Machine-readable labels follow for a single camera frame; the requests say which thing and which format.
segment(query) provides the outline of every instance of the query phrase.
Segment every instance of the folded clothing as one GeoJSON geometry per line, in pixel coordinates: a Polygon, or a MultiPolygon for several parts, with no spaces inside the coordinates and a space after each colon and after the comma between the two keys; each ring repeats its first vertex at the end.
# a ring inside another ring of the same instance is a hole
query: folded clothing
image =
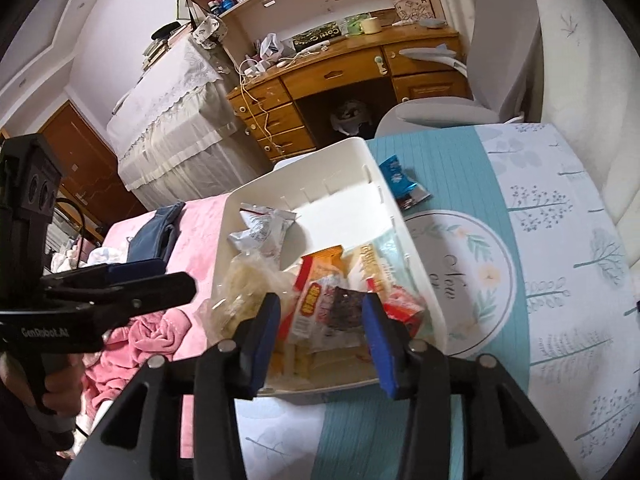
{"type": "Polygon", "coordinates": [[[154,217],[140,228],[129,244],[128,262],[139,262],[160,258],[169,261],[178,239],[178,217],[184,208],[184,202],[161,207],[154,217]]]}
{"type": "Polygon", "coordinates": [[[115,399],[152,355],[160,354],[171,361],[190,327],[185,313],[170,308],[132,318],[127,326],[111,332],[99,361],[87,367],[84,375],[86,410],[91,420],[100,403],[115,399]]]}

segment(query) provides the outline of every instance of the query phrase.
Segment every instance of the wooden cabinet door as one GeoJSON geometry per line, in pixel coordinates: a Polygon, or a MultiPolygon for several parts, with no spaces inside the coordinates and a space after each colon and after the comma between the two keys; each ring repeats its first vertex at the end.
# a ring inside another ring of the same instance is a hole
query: wooden cabinet door
{"type": "Polygon", "coordinates": [[[146,212],[118,176],[116,156],[71,103],[65,103],[41,133],[62,165],[62,186],[92,220],[110,226],[146,212]]]}
{"type": "Polygon", "coordinates": [[[467,97],[468,93],[465,77],[455,70],[395,77],[393,83],[399,103],[425,97],[467,97]]]}

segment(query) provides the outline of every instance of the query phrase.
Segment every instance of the teal stripe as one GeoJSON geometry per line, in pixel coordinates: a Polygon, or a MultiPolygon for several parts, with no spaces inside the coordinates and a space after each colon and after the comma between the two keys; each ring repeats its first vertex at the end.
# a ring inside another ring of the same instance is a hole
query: teal stripe
{"type": "MultiPolygon", "coordinates": [[[[500,359],[525,390],[529,387],[529,320],[520,257],[507,206],[489,159],[473,127],[430,130],[369,141],[378,162],[393,154],[434,197],[408,213],[449,209],[489,225],[511,251],[518,286],[513,313],[482,351],[500,359]]],[[[377,386],[328,396],[312,480],[392,480],[398,471],[408,416],[406,402],[391,402],[377,386]]],[[[450,478],[463,472],[462,409],[452,400],[450,478]]]]}

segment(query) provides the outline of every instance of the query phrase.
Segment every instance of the wooden desk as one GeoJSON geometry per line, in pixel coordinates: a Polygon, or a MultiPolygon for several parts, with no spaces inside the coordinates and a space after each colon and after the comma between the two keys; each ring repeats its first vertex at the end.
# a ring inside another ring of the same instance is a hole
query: wooden desk
{"type": "Polygon", "coordinates": [[[276,162],[344,138],[330,124],[331,111],[348,99],[369,107],[374,125],[395,104],[423,97],[468,96],[464,76],[434,62],[409,59],[403,48],[445,43],[462,52],[452,28],[419,25],[387,27],[332,44],[320,54],[298,58],[286,68],[272,67],[227,98],[236,115],[276,162]]]}

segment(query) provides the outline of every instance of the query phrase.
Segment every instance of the clear plastic bag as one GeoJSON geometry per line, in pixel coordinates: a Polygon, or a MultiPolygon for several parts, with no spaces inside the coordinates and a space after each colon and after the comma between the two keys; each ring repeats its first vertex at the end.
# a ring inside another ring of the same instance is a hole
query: clear plastic bag
{"type": "Polygon", "coordinates": [[[229,265],[216,295],[204,301],[197,315],[207,336],[207,347],[232,338],[238,325],[256,316],[267,292],[280,298],[280,319],[292,310],[295,275],[278,270],[259,251],[238,254],[229,265]]]}

